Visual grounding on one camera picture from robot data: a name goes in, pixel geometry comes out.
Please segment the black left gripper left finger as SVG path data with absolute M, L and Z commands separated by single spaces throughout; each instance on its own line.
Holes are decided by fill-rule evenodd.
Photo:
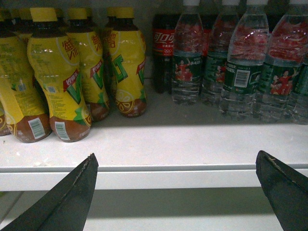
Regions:
M 98 161 L 88 156 L 3 231 L 82 231 L 92 202 Z

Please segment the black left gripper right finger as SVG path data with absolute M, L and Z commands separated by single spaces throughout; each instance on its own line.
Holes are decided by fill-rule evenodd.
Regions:
M 265 151 L 256 158 L 264 195 L 284 231 L 308 229 L 308 178 Z

